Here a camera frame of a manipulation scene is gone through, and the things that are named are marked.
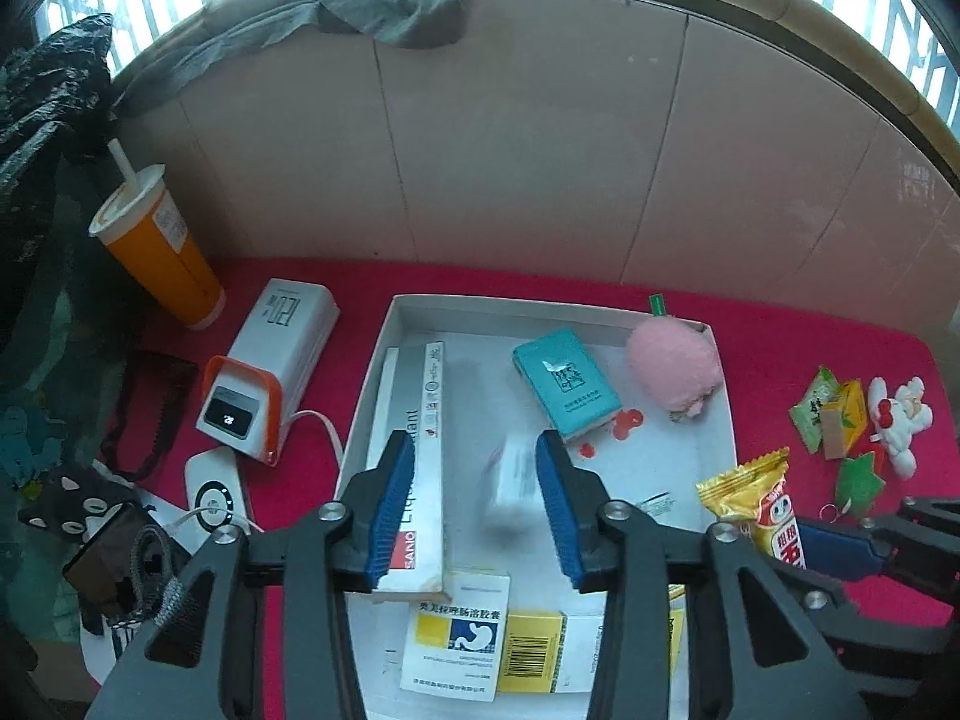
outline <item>pink tablecloth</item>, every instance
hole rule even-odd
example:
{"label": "pink tablecloth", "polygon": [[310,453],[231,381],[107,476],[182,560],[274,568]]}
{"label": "pink tablecloth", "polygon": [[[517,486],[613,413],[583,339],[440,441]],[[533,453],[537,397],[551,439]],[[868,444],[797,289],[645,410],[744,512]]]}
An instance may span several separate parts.
{"label": "pink tablecloth", "polygon": [[[446,266],[386,263],[330,263],[313,260],[240,260],[216,264],[227,290],[227,307],[212,327],[194,333],[173,319],[157,316],[143,338],[143,346],[194,360],[203,365],[213,354],[224,354],[251,309],[253,300],[271,277],[325,284],[342,314],[302,408],[326,413],[346,439],[353,408],[367,370],[373,343],[393,295],[446,293],[491,295],[616,308],[648,310],[651,290],[584,281],[498,274]],[[727,377],[733,411],[737,454],[741,461],[789,445],[788,481],[800,514],[816,517],[832,499],[835,464],[822,456],[810,457],[787,416],[817,370],[827,365],[840,380],[859,378],[867,383],[883,376],[899,386],[919,375],[936,420],[915,437],[917,474],[901,482],[885,469],[887,488],[877,511],[891,512],[904,495],[960,495],[960,454],[953,436],[947,394],[928,348],[913,336],[845,319],[789,309],[705,298],[690,293],[666,293],[671,314],[707,322],[713,328]],[[169,457],[147,487],[178,506],[186,505],[184,463],[214,442],[193,427],[200,405],[194,391],[189,419],[184,420]],[[143,428],[151,430],[144,423]],[[301,514],[325,502],[333,492],[336,463],[323,428],[301,420],[291,433],[280,465],[267,469],[246,463],[244,478],[253,517],[264,528],[293,523]],[[851,598],[863,613],[919,625],[942,624],[947,608],[884,579],[852,584]],[[265,702],[270,718],[282,717],[280,686],[280,614],[278,593],[269,600],[266,638]]]}

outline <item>green star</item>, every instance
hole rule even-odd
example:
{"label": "green star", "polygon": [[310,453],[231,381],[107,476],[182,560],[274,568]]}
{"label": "green star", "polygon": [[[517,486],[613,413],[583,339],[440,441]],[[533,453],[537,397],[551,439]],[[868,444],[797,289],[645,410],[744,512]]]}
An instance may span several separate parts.
{"label": "green star", "polygon": [[851,517],[865,517],[886,484],[874,473],[874,453],[867,452],[854,460],[847,458],[840,461],[833,502],[841,512],[850,503]]}

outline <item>orange strap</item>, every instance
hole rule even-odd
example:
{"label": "orange strap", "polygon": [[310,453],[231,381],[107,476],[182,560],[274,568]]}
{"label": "orange strap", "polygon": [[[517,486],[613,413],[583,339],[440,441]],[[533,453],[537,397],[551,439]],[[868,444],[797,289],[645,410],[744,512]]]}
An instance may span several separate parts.
{"label": "orange strap", "polygon": [[203,369],[203,403],[210,395],[213,380],[217,378],[227,362],[252,373],[267,388],[267,439],[264,442],[263,456],[256,459],[263,464],[267,464],[267,466],[275,466],[280,459],[280,452],[277,452],[277,448],[280,446],[280,404],[283,401],[283,388],[280,386],[280,381],[277,381],[277,377],[269,370],[254,367],[242,360],[234,360],[233,357],[224,357],[217,354],[206,361],[206,367]]}

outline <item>smartphone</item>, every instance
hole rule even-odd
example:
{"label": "smartphone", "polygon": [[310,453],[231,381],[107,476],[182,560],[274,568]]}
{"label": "smartphone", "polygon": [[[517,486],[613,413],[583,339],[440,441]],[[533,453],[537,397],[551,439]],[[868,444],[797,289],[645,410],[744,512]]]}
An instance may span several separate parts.
{"label": "smartphone", "polygon": [[[131,552],[145,525],[155,525],[150,514],[135,504],[125,503],[64,565],[64,579],[107,620],[129,615],[136,606],[130,575]],[[174,573],[179,574],[190,553],[170,539]],[[142,557],[148,574],[162,572],[160,546],[150,542]]]}

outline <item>cat plush ear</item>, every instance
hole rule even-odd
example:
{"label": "cat plush ear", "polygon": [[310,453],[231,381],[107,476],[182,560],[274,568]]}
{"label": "cat plush ear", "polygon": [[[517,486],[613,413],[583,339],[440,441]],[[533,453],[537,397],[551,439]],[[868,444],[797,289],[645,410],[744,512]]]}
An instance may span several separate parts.
{"label": "cat plush ear", "polygon": [[130,488],[104,479],[91,467],[63,461],[43,479],[40,496],[16,516],[24,525],[80,544],[87,517],[100,517],[125,502],[138,503]]}

